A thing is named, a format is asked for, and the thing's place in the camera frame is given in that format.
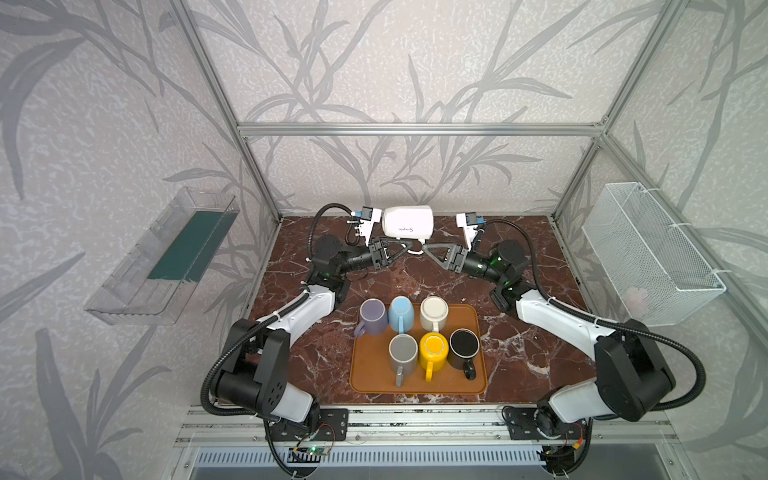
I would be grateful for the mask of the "purple mug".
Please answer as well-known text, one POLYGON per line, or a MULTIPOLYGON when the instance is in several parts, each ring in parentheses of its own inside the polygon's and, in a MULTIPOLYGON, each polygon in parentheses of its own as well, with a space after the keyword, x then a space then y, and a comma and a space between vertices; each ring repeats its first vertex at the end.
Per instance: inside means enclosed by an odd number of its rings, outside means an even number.
POLYGON ((378 336, 389 326, 388 311, 385 304, 376 298, 366 299, 359 307, 359 322, 354 329, 354 337, 364 335, 378 336))

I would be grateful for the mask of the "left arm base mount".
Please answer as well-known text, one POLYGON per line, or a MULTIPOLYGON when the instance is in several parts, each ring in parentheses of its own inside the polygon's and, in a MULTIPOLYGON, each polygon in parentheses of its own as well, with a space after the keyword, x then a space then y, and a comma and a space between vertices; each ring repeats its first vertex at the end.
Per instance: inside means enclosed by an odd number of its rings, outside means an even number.
POLYGON ((306 437, 321 441, 343 441, 349 427, 349 410, 326 408, 311 410, 303 422, 280 420, 268 422, 269 434, 273 441, 298 441, 306 437))

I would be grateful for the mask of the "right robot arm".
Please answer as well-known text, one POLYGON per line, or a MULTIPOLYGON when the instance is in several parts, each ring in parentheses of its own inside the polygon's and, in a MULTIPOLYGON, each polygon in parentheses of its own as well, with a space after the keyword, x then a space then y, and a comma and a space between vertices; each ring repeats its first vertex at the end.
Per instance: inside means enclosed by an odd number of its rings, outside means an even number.
POLYGON ((448 243, 426 244, 423 250, 447 271, 492 283, 489 295, 501 312, 557 336, 594 362, 594 378, 561 387, 538 402, 541 425, 593 418, 636 422, 650 411, 685 406, 703 393, 706 370, 688 347, 649 331, 636 320, 616 322, 593 316, 548 295, 538 281, 526 282, 525 270, 535 270, 537 261, 519 242, 503 240, 487 256, 448 243), (667 397, 676 378, 662 346, 685 356, 695 372, 693 385, 675 399, 667 397))

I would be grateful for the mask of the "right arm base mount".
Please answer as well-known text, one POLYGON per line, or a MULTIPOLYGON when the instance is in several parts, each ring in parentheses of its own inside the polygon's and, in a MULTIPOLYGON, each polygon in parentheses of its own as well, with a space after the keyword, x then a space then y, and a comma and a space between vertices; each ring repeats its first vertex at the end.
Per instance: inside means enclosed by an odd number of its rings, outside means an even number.
POLYGON ((585 420, 564 423, 549 410, 534 406, 502 407, 501 417, 512 440, 577 441, 584 437, 585 420))

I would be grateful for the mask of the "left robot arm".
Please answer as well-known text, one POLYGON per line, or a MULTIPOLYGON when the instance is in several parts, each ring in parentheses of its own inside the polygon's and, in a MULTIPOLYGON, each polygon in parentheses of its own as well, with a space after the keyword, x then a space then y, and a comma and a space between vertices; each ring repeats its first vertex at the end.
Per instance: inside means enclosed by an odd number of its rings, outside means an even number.
POLYGON ((350 289, 348 273, 387 267, 413 244, 381 237, 367 246, 349 246, 332 235, 320 237, 308 256, 309 275, 299 295, 257 322, 241 319, 232 325, 202 382, 203 409, 216 416, 254 415, 315 430, 318 401, 288 381, 291 346, 343 303, 350 289))

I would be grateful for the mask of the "white faceted mug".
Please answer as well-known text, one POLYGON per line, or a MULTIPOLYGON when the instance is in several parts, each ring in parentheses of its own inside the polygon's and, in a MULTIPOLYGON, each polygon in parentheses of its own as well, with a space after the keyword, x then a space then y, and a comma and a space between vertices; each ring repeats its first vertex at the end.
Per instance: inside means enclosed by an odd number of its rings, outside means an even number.
POLYGON ((381 224, 387 237, 425 243, 434 231, 434 214, 427 205, 390 207, 383 211, 381 224))

